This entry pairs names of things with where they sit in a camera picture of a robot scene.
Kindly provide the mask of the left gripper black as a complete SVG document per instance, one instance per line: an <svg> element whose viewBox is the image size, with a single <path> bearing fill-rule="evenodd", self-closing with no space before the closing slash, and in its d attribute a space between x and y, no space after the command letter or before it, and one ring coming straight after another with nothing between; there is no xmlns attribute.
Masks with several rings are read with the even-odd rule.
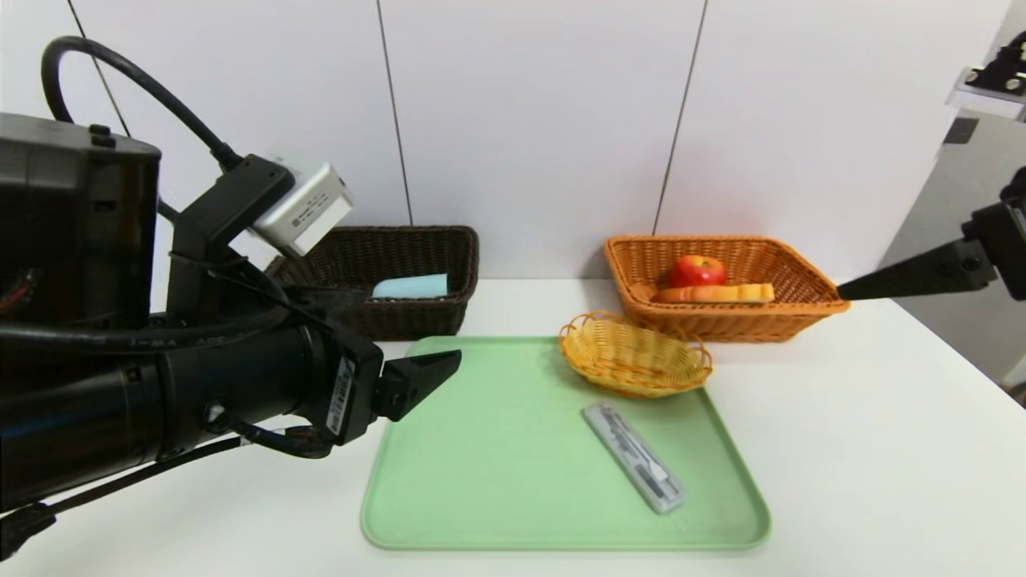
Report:
<svg viewBox="0 0 1026 577"><path fill-rule="evenodd" d="M382 366L380 348L351 329L284 324L203 348L198 361L203 390L199 441L228 432L226 425L208 423L208 409L219 406L224 415L249 425L294 415L307 420L319 438L343 446L362 436L373 421L367 408L373 390L374 415L399 422L458 372L462 352Z"/></svg>

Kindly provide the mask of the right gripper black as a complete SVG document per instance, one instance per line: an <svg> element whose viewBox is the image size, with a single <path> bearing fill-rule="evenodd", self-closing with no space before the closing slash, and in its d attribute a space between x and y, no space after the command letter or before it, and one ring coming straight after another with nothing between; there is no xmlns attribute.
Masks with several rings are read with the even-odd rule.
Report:
<svg viewBox="0 0 1026 577"><path fill-rule="evenodd" d="M973 211L958 240L850 280L837 293L846 301L868 301L978 292L998 274L1012 299L1025 300L1023 197Z"/></svg>

